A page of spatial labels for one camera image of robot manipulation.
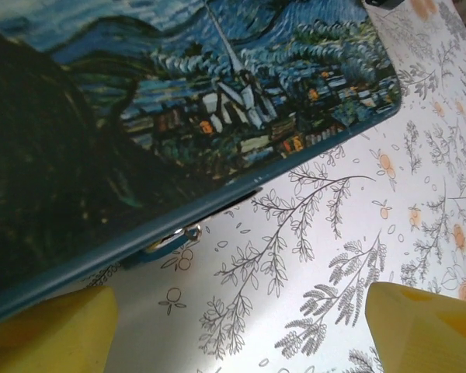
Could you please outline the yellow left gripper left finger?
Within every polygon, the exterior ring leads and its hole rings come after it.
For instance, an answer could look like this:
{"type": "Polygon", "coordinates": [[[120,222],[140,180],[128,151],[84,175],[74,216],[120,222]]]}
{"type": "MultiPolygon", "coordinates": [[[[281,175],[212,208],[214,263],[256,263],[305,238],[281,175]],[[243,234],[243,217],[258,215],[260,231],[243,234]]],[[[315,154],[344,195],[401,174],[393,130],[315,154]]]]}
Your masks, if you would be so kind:
{"type": "Polygon", "coordinates": [[[47,299],[0,322],[0,372],[103,372],[117,328],[113,289],[47,299]]]}

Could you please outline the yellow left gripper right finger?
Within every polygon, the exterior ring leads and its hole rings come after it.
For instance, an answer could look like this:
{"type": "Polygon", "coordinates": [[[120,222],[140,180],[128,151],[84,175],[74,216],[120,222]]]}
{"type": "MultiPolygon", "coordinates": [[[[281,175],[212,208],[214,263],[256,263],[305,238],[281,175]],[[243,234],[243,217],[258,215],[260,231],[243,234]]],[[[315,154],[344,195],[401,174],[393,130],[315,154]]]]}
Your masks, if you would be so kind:
{"type": "Polygon", "coordinates": [[[375,282],[366,321],[385,372],[466,372],[466,301],[375,282]]]}

